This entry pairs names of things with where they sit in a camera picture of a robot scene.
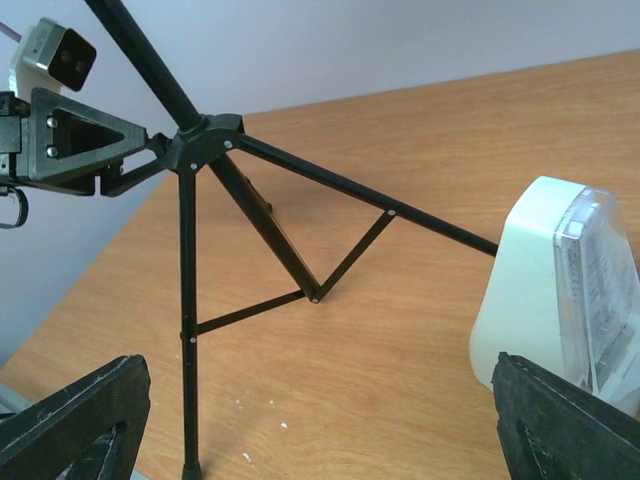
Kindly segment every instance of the clear plastic lid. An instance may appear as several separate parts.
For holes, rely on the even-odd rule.
[[[585,188],[555,231],[554,251],[567,380],[599,397],[637,388],[640,282],[615,196]]]

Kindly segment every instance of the white plastic container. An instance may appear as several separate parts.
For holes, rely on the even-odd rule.
[[[613,193],[540,177],[520,197],[470,339],[489,389],[502,351],[638,413],[640,281]]]

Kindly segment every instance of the wooden tabletop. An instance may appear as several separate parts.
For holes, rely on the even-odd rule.
[[[246,127],[493,241],[540,175],[608,188],[640,248],[640,52],[253,115]],[[320,280],[379,215],[232,156]],[[200,319],[296,290],[213,175],[202,171],[198,187]],[[207,478],[508,478],[493,397],[468,354],[492,260],[397,219],[321,304],[299,300],[200,337]],[[177,478],[179,328],[171,175],[0,382],[37,401],[143,354],[152,409],[137,469]]]

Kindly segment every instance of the black camera face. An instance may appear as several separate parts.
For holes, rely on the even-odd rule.
[[[68,28],[51,58],[48,73],[58,82],[77,92],[84,85],[95,59],[96,49]]]

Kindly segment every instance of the white wall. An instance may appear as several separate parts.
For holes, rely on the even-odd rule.
[[[198,107],[251,113],[640,47],[638,0],[126,0]],[[81,0],[3,0],[24,31],[42,16],[98,49],[80,94],[171,135],[174,126]],[[0,67],[15,44],[0,36]],[[0,366],[151,192],[29,192],[31,216],[0,232]]]

